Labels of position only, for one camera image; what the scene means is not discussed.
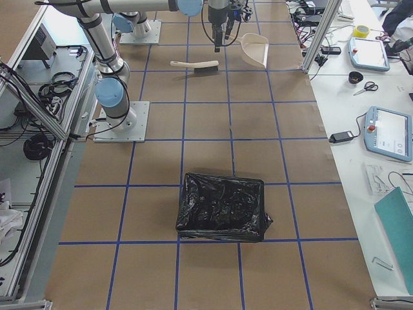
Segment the beige dustpan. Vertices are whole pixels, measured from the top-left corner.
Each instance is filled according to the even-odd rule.
[[[238,37],[236,42],[241,43],[241,57],[246,63],[255,67],[267,68],[268,39],[258,34],[245,34]]]

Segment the yellow tape roll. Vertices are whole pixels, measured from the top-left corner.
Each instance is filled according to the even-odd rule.
[[[358,25],[357,27],[355,27],[353,31],[353,36],[362,37],[364,39],[368,36],[369,33],[370,33],[370,29],[367,26]]]

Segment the black plastic bag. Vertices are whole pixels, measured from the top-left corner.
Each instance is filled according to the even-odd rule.
[[[272,219],[264,210],[264,182],[187,173],[179,201],[178,235],[260,242]]]

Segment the white table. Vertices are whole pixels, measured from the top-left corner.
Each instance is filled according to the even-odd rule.
[[[372,29],[381,29],[381,25],[366,0],[352,0],[351,5],[355,15],[355,25],[367,25]],[[334,37],[343,36],[341,39],[344,40],[351,32],[352,28],[348,27],[338,30]],[[374,38],[376,35],[377,32],[371,32],[369,36]],[[409,92],[413,92],[413,78],[408,75],[403,64],[401,62],[391,63],[391,69],[388,72],[355,69],[349,60],[346,45],[347,43],[339,43],[343,50],[341,55],[330,56],[317,77],[311,82],[327,135],[347,130],[357,134],[356,117],[364,114],[372,105],[413,114],[413,102],[408,95]],[[317,69],[318,66],[315,64],[310,73],[314,74]],[[354,70],[365,75],[365,80],[358,85],[351,85],[348,82],[348,73]],[[364,82],[368,80],[376,82],[379,90],[353,96],[356,91],[363,88]],[[364,118],[359,121],[363,126]],[[395,162],[388,157],[367,151],[363,135],[350,142],[331,146],[376,294],[378,296],[411,296],[405,287],[391,245],[374,210],[374,204],[382,197],[372,194],[365,165],[380,165],[386,172],[385,175],[390,171],[401,172],[407,169],[413,172],[413,165]],[[390,271],[372,263],[374,257],[393,265],[394,270]]]

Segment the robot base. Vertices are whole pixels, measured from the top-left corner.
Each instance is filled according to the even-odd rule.
[[[161,36],[161,21],[148,21],[151,31],[146,37],[135,37],[133,34],[122,34],[121,45],[149,45],[159,44],[159,37]]]
[[[148,125],[149,101],[131,101],[130,109],[136,113],[136,124],[131,129],[117,132],[108,130],[94,136],[95,142],[144,142],[146,126]],[[105,118],[106,113],[101,109],[100,118]],[[109,129],[107,122],[97,123],[96,132]]]

